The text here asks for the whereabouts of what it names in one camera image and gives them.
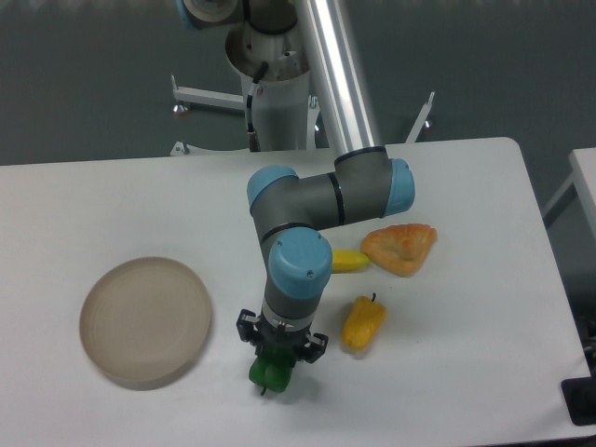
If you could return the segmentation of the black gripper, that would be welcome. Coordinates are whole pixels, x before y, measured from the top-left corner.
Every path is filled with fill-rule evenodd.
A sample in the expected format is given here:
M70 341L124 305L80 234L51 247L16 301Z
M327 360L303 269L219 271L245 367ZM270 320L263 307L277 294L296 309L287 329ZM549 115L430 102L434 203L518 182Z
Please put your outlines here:
M314 363L327 350L329 337L323 333L310 333L306 326L299 331L281 330L272 326L248 309L242 309L237 317L237 332L240 340L255 346L255 355L261 356L266 350L282 348L288 350L299 361Z

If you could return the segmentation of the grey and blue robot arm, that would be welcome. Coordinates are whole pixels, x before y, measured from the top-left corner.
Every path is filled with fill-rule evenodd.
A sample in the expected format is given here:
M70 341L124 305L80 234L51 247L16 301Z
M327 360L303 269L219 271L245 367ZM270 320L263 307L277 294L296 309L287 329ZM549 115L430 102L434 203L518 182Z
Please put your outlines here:
M240 339L261 359L312 363L327 347L311 332L332 273L322 231L383 218L413 204L413 175L387 154L369 105L350 18L342 1L181 1L195 29L229 25L226 56L243 82L242 111L252 152L297 149L308 132L306 97L318 106L331 172L300 177L270 166L247 195L266 269L261 311L242 311Z

